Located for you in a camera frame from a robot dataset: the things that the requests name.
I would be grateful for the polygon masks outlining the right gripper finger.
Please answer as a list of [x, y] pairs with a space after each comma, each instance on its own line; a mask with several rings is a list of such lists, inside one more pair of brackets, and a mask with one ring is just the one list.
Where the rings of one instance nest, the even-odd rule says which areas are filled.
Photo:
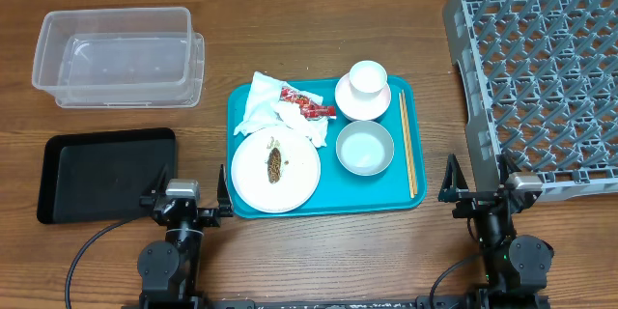
[[458, 190], [468, 190], [468, 185], [456, 156], [454, 154], [449, 154], [441, 191], [455, 192]]
[[520, 170], [515, 162], [507, 154], [500, 154], [498, 156], [498, 169], [500, 184], [506, 188], [514, 188], [515, 184], [511, 175]]

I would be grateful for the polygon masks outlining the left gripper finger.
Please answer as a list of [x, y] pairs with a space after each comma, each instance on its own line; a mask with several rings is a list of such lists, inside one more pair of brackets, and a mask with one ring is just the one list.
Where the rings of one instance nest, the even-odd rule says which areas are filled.
[[164, 164], [155, 179], [149, 184], [144, 191], [144, 202], [154, 203], [156, 199], [164, 192], [167, 183], [169, 168]]
[[233, 205], [230, 199], [228, 186], [226, 183], [225, 166], [220, 165], [218, 183], [217, 183], [217, 204], [218, 211], [221, 217], [233, 217]]

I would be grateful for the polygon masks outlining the white round plate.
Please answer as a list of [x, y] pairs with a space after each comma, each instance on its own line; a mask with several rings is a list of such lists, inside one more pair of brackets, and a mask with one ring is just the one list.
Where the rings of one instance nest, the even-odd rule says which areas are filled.
[[[281, 178], [270, 183], [267, 158], [273, 147], [282, 156]], [[249, 207], [266, 213], [292, 211], [313, 195], [321, 176], [317, 149], [309, 139], [285, 126], [261, 129], [236, 149], [230, 169], [233, 187]]]

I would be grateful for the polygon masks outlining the brown food piece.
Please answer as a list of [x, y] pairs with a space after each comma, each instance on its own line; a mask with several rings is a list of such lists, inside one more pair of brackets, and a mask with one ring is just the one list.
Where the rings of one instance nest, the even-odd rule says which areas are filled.
[[267, 176], [270, 183], [278, 183], [281, 178], [282, 156], [277, 147], [273, 147], [267, 158]]

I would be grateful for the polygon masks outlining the grey bowl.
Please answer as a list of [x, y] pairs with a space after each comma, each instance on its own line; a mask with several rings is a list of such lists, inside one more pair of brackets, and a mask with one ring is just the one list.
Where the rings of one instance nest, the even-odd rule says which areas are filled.
[[336, 141], [340, 163], [357, 176], [374, 176], [384, 171], [395, 154], [388, 130], [373, 121], [355, 121], [346, 125]]

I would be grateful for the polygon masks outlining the white napkin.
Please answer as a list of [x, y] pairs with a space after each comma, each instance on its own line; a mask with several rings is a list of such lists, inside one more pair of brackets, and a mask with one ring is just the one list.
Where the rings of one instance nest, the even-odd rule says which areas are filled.
[[307, 119], [301, 114], [301, 106], [284, 101], [281, 93], [291, 90], [295, 95], [307, 97], [317, 106], [323, 106], [323, 97], [301, 91], [289, 83], [277, 80], [255, 71], [245, 103], [242, 121], [235, 127], [234, 134], [246, 136], [263, 128], [286, 126], [308, 138], [316, 148], [326, 146], [326, 135], [330, 117], [319, 116]]

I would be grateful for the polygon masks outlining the red snack wrapper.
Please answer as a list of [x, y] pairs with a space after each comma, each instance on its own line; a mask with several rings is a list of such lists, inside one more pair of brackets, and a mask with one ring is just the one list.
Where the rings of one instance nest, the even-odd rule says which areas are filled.
[[314, 121], [321, 118], [336, 118], [334, 106], [324, 106], [318, 104], [316, 101], [313, 101], [307, 95], [301, 93], [293, 87], [283, 87], [280, 94], [280, 100], [298, 105], [300, 114], [308, 121]]

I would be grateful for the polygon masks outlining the white cup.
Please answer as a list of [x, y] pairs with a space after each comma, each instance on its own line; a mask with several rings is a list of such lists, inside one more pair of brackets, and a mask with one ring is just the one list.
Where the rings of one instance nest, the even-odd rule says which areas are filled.
[[387, 84], [387, 72], [378, 62], [364, 60], [355, 63], [349, 72], [351, 93], [360, 100], [376, 98]]

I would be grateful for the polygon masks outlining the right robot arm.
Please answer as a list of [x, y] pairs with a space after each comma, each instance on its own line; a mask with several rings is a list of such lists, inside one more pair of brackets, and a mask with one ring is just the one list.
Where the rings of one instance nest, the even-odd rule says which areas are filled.
[[437, 308], [441, 300], [435, 290], [453, 271], [476, 260], [484, 265], [485, 285], [446, 303], [453, 308], [549, 308], [539, 291], [548, 284], [554, 250], [542, 239], [518, 235], [513, 215], [531, 208], [543, 193], [541, 180], [522, 172], [514, 162], [499, 158], [499, 184], [496, 189], [474, 192], [469, 189], [454, 154], [447, 158], [445, 176], [438, 194], [443, 203], [453, 203], [452, 215], [466, 221], [468, 232], [479, 251], [447, 268], [436, 279], [429, 304]]

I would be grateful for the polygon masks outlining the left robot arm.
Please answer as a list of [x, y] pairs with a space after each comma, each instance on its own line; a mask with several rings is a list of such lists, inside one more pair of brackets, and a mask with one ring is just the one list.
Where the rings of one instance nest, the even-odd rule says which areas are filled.
[[201, 208], [200, 186], [195, 180], [170, 179], [162, 168], [139, 204], [166, 229], [163, 240], [148, 244], [140, 253], [137, 269], [142, 279], [140, 308], [211, 308], [197, 289], [204, 230], [218, 228], [233, 215], [225, 168], [219, 169], [215, 208]]

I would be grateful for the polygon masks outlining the grey dishwasher rack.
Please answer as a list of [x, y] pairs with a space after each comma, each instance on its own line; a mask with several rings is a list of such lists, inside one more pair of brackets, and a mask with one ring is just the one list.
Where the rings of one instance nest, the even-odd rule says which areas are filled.
[[617, 189], [617, 0], [449, 0], [478, 189], [499, 159], [536, 174], [543, 199]]

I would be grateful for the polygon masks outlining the black plastic tray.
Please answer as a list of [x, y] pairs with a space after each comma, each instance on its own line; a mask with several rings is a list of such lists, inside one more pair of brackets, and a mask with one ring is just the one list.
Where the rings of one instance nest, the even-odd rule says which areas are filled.
[[56, 135], [45, 144], [37, 218], [62, 224], [147, 216], [139, 196], [166, 164], [177, 176], [167, 127]]

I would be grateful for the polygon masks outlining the teal serving tray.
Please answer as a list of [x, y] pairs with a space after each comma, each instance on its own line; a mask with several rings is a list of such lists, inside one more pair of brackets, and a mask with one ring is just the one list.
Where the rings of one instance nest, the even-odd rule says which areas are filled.
[[[335, 141], [338, 133], [349, 121], [342, 114], [330, 123], [326, 145], [317, 150], [321, 161], [321, 177], [317, 188], [308, 200], [298, 208], [287, 212], [258, 211], [240, 196], [232, 181], [228, 191], [236, 215], [243, 218], [296, 217], [326, 214], [342, 214], [371, 211], [407, 210], [418, 206], [427, 193], [427, 178], [421, 137], [417, 124], [414, 94], [411, 86], [401, 77], [390, 75], [388, 85], [394, 97], [379, 123], [389, 131], [394, 140], [395, 153], [390, 165], [371, 177], [357, 176], [336, 158]], [[414, 158], [417, 191], [409, 192], [405, 142], [403, 136], [399, 94], [406, 95], [410, 146]]]

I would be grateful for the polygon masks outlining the clear plastic bin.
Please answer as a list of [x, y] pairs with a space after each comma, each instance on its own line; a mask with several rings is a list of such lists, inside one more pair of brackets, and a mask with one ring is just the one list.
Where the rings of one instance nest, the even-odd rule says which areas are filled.
[[189, 108], [206, 41], [185, 7], [55, 11], [42, 23], [32, 84], [62, 108]]

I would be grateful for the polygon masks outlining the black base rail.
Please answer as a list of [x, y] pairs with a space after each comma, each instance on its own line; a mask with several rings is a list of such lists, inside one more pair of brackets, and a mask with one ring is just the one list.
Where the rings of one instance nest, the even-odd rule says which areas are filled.
[[533, 296], [530, 299], [487, 298], [481, 303], [476, 302], [473, 295], [439, 295], [433, 304], [427, 295], [410, 300], [361, 300], [361, 301], [287, 301], [287, 302], [255, 302], [246, 300], [196, 300], [186, 303], [139, 303], [129, 305], [130, 309], [146, 308], [208, 308], [208, 309], [467, 309], [467, 308], [539, 308], [550, 309], [547, 296]]

